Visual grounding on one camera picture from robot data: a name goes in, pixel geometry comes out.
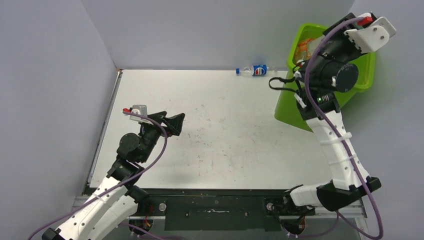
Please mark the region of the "orange bottle white cap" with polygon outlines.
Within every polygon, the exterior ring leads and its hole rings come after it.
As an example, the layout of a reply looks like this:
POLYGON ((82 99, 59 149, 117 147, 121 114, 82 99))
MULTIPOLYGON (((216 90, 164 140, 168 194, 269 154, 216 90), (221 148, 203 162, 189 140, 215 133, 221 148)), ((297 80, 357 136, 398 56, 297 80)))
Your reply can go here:
POLYGON ((307 61, 310 59, 312 53, 319 45, 321 38, 306 38, 297 44, 294 53, 294 62, 307 61))

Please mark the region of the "pepsi bottle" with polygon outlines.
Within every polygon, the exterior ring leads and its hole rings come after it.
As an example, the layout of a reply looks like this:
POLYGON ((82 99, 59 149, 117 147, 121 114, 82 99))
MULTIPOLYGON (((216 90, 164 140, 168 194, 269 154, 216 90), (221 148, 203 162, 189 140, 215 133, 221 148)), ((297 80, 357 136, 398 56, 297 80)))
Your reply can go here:
POLYGON ((266 64, 256 64, 249 67, 236 68, 235 74, 248 78, 275 77, 278 74, 278 70, 266 64))

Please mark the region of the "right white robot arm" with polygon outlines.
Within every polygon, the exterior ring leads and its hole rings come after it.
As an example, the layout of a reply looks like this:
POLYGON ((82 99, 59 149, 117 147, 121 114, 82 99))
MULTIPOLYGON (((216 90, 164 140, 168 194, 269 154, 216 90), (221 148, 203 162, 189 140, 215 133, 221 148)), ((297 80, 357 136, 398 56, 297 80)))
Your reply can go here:
POLYGON ((336 93, 346 93, 357 83, 360 70, 353 61, 376 52, 395 33, 372 12, 360 16, 349 13, 322 33, 317 46, 296 51, 292 77, 282 82, 296 84, 296 107, 326 156, 331 179, 287 190, 282 201, 287 213, 296 214, 314 205, 336 212, 382 186, 354 151, 336 93))

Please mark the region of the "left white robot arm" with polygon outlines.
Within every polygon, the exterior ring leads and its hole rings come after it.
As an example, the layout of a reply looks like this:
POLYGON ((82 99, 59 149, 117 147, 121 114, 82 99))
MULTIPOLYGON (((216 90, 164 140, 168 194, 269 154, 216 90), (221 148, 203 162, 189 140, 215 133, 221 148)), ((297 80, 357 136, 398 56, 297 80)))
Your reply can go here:
POLYGON ((139 133, 126 133, 119 140, 116 159, 90 197, 57 228, 46 226, 43 240, 102 240, 127 217, 144 215, 149 210, 149 194, 136 186, 141 175, 153 167, 164 154, 142 167, 158 140, 181 134, 184 113, 167 117, 166 111, 152 114, 136 113, 135 108, 123 109, 123 114, 140 125, 139 133))

